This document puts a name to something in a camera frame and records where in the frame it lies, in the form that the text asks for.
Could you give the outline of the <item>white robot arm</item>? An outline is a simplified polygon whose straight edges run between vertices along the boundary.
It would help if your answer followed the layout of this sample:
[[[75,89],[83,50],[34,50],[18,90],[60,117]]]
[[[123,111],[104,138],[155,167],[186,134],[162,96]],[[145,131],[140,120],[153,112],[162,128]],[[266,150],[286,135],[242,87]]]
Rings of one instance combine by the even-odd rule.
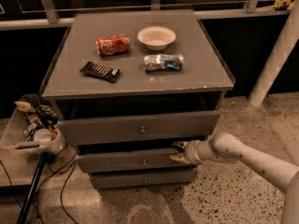
[[[203,161],[241,161],[285,194],[280,224],[299,224],[299,166],[249,147],[229,133],[217,133],[207,141],[177,141],[179,150],[170,159],[184,164]]]

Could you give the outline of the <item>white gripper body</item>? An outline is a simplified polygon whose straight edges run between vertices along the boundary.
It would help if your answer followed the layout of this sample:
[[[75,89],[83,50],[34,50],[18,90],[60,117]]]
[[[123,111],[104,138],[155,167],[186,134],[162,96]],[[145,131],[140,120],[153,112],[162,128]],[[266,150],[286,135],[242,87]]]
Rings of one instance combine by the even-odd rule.
[[[190,141],[186,148],[185,148],[185,157],[186,159],[192,163],[192,164],[201,164],[202,160],[199,156],[198,147],[199,147],[200,141],[198,140],[192,140]]]

